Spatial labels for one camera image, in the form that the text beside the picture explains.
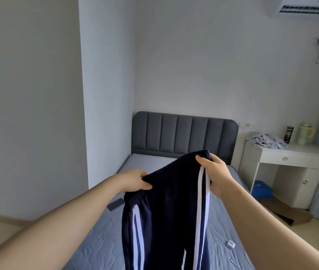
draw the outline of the wall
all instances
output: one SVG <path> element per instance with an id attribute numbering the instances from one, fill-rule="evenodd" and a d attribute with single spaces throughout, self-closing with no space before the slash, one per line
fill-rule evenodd
<path id="1" fill-rule="evenodd" d="M 78 0 L 0 0 L 0 215 L 87 189 Z"/>
<path id="2" fill-rule="evenodd" d="M 79 0 L 89 187 L 131 152 L 135 0 Z"/>
<path id="3" fill-rule="evenodd" d="M 269 18 L 262 3 L 139 0 L 135 111 L 231 118 L 281 137 L 317 126 L 319 21 Z"/>

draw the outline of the kettle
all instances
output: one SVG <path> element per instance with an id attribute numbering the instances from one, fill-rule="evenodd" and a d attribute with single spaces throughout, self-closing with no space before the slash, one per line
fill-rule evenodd
<path id="1" fill-rule="evenodd" d="M 304 123 L 299 127 L 298 140 L 299 145 L 305 145 L 308 142 L 308 138 L 312 138 L 315 135 L 315 129 L 311 128 L 309 122 Z"/>

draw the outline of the navy blue pants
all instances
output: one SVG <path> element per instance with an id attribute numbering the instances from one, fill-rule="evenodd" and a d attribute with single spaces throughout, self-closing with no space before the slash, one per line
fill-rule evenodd
<path id="1" fill-rule="evenodd" d="M 186 154 L 143 177 L 147 191 L 125 194 L 122 244 L 126 270 L 209 269 L 207 220 L 210 180 L 195 155 Z"/>

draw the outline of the yellow handle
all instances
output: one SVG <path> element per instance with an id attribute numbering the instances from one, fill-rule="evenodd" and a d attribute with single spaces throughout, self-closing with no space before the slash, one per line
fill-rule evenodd
<path id="1" fill-rule="evenodd" d="M 312 138 L 315 135 L 315 129 L 314 128 L 309 128 L 312 131 L 312 134 L 309 136 L 309 138 Z"/>

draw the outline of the air conditioner vent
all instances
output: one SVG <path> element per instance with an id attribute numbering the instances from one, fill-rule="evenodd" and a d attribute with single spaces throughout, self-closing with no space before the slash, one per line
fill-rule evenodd
<path id="1" fill-rule="evenodd" d="M 280 13 L 319 14 L 319 6 L 283 6 Z"/>

